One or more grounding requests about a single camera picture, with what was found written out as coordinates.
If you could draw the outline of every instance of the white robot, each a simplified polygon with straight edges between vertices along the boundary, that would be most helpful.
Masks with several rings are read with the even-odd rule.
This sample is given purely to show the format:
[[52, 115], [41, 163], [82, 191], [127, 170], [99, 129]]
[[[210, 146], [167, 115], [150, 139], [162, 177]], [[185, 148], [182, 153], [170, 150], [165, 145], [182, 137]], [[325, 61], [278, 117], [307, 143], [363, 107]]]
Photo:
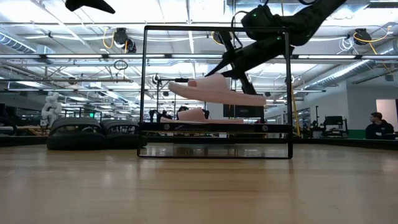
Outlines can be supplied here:
[[45, 97], [42, 119], [40, 120], [41, 127], [51, 127], [61, 113], [62, 105], [57, 101], [59, 96], [59, 93], [49, 92], [49, 95]]

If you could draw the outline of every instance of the man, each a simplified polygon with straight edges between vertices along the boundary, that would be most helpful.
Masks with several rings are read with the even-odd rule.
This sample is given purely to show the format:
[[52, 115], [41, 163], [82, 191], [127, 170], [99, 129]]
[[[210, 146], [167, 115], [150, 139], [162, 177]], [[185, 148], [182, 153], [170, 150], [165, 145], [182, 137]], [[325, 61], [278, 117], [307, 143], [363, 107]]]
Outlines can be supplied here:
[[384, 140], [395, 140], [394, 127], [383, 120], [381, 113], [375, 112], [371, 114], [370, 124], [366, 129], [366, 139], [384, 139]]

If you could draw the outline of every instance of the pink slide sandal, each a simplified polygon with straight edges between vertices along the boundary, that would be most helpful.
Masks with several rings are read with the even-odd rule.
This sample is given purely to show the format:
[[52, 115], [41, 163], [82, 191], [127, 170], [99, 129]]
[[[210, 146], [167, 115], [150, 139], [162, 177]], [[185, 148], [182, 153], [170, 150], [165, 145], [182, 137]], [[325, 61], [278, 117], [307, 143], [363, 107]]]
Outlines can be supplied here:
[[161, 123], [192, 123], [192, 124], [243, 124], [243, 119], [206, 119], [201, 108], [195, 108], [192, 110], [181, 111], [178, 113], [180, 120], [175, 121], [173, 119], [167, 119], [162, 117]]
[[169, 89], [190, 100], [241, 106], [264, 106], [266, 104], [264, 96], [247, 95], [229, 90], [225, 77], [218, 73], [206, 78], [190, 80], [188, 86], [169, 83]]

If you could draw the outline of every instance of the dark shirt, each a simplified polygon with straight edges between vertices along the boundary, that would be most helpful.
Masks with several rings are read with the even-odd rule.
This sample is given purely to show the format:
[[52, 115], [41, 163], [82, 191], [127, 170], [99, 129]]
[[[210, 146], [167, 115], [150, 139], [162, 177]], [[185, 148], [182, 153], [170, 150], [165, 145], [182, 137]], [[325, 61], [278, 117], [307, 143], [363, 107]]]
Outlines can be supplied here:
[[395, 140], [394, 127], [382, 120], [381, 124], [370, 124], [366, 129], [366, 139], [384, 139], [384, 140]]

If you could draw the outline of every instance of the wooden surface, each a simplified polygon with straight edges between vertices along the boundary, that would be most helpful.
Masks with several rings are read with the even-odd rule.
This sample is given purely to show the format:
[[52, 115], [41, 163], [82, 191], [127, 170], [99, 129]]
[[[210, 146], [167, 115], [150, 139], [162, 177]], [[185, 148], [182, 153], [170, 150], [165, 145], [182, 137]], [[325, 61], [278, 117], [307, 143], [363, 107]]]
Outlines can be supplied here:
[[[151, 145], [151, 151], [169, 146]], [[398, 223], [398, 152], [295, 146], [291, 161], [0, 149], [1, 223]]]

